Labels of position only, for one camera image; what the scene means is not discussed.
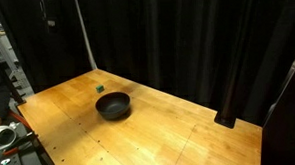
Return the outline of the small green block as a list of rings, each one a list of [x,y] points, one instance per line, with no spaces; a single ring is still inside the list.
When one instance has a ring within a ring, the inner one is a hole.
[[[105,88],[104,88],[104,86],[101,84],[101,85],[98,85],[98,86],[96,86],[96,92],[97,93],[101,93],[102,91],[104,91],[105,90]]]

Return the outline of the white diagonal pole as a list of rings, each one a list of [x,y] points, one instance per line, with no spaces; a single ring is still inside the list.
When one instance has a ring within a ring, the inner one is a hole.
[[[76,6],[77,16],[79,17],[79,21],[81,24],[82,36],[84,38],[86,49],[87,49],[88,61],[90,61],[92,69],[95,70],[95,69],[97,69],[97,65],[96,65],[96,61],[93,58],[89,38],[87,37],[83,15],[81,14],[81,11],[80,11],[79,1],[74,0],[74,2],[75,2],[75,6]]]

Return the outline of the black curtain backdrop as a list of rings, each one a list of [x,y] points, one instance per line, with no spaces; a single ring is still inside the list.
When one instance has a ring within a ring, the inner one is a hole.
[[[98,69],[216,111],[251,12],[285,11],[280,85],[264,119],[295,59],[295,0],[78,1]],[[92,70],[74,0],[0,0],[0,21],[34,91]]]

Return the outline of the black metal post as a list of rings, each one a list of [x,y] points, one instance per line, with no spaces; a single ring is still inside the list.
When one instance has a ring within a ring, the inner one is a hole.
[[[283,7],[251,12],[243,24],[243,34],[235,53],[223,108],[216,123],[233,129],[237,118],[261,123],[270,100],[280,85],[278,67],[283,46]]]

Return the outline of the black perforated side table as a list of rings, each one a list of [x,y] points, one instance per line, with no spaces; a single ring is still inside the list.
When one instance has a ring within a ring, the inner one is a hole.
[[[3,121],[2,126],[12,127],[17,133],[16,140],[27,134],[36,134],[21,115],[12,111]],[[2,154],[5,149],[0,150],[0,165],[54,165],[38,137],[33,142],[22,144],[18,147],[18,152],[9,156]]]

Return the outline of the white headset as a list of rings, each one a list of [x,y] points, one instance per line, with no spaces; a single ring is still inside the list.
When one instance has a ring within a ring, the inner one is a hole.
[[[16,138],[17,133],[12,127],[0,126],[0,150],[11,146]]]

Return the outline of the red handled tool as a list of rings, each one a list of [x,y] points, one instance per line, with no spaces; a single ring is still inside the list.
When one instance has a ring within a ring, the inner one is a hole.
[[[3,151],[4,156],[12,155],[13,153],[18,152],[18,147],[22,144],[25,144],[27,142],[33,142],[34,139],[36,139],[38,136],[36,134],[27,134],[26,136],[23,136],[19,139],[17,139],[15,142],[12,143],[11,146],[7,147]]]

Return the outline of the dark panel with metal edge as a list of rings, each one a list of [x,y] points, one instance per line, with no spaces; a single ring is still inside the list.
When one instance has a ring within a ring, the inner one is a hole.
[[[260,165],[295,165],[295,61],[269,110],[262,131]]]

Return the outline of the dark grey bowl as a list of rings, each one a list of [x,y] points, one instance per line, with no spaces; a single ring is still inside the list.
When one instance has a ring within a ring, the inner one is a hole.
[[[130,106],[130,96],[122,92],[107,93],[95,103],[99,114],[108,120],[123,116],[130,109]]]

